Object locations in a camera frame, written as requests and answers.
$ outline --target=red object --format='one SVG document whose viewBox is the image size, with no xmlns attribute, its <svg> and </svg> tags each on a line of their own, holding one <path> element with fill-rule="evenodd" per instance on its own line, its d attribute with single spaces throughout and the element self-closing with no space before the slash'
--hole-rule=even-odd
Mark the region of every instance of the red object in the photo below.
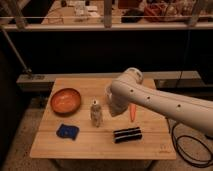
<svg viewBox="0 0 213 171">
<path fill-rule="evenodd" d="M 130 103 L 130 105 L 129 105 L 129 111 L 130 111 L 131 122 L 134 122 L 135 115 L 136 115 L 136 105 L 133 104 L 133 103 Z"/>
<path fill-rule="evenodd" d="M 164 4 L 150 4 L 144 8 L 145 19 L 151 22 L 163 21 L 162 12 L 165 8 Z"/>
<path fill-rule="evenodd" d="M 57 114 L 74 113 L 81 105 L 80 93 L 73 88 L 61 89 L 52 96 L 50 105 Z"/>
</svg>

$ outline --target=small bottle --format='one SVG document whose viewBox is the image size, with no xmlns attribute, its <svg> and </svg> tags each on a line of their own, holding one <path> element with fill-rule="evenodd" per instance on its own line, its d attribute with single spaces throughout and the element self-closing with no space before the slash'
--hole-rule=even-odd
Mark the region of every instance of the small bottle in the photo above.
<svg viewBox="0 0 213 171">
<path fill-rule="evenodd" d="M 96 127 L 99 127 L 103 122 L 103 115 L 101 105 L 98 100 L 93 100 L 92 106 L 90 107 L 90 114 L 92 124 Z"/>
</svg>

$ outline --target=table leg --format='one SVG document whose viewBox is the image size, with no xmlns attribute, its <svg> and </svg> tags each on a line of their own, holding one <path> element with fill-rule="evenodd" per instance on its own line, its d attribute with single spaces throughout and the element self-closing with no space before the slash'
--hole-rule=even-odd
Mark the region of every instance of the table leg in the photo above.
<svg viewBox="0 0 213 171">
<path fill-rule="evenodd" d="M 58 169 L 58 170 L 62 169 L 61 165 L 58 163 L 58 161 L 56 159 L 49 159 L 49 160 L 55 166 L 56 169 Z"/>
<path fill-rule="evenodd" d="M 145 168 L 145 171 L 151 171 L 156 165 L 156 163 L 157 163 L 157 160 L 151 160 L 149 165 Z"/>
</svg>

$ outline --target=blue sponge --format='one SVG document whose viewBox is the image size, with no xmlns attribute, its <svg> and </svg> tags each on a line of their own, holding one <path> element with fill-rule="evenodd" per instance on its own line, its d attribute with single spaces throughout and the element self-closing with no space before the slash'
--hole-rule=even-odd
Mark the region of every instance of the blue sponge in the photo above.
<svg viewBox="0 0 213 171">
<path fill-rule="evenodd" d="M 77 126 L 61 124 L 59 129 L 56 131 L 56 134 L 61 138 L 71 138 L 75 140 L 78 132 L 79 128 Z"/>
</svg>

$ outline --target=pepper shaker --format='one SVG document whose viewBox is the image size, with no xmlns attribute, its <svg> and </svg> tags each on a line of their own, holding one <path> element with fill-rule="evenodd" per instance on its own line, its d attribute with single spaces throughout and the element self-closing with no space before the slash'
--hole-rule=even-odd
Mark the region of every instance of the pepper shaker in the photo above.
<svg viewBox="0 0 213 171">
<path fill-rule="evenodd" d="M 90 107 L 90 115 L 92 125 L 99 127 L 103 122 L 103 115 L 101 105 L 98 100 L 93 100 L 92 106 Z"/>
</svg>

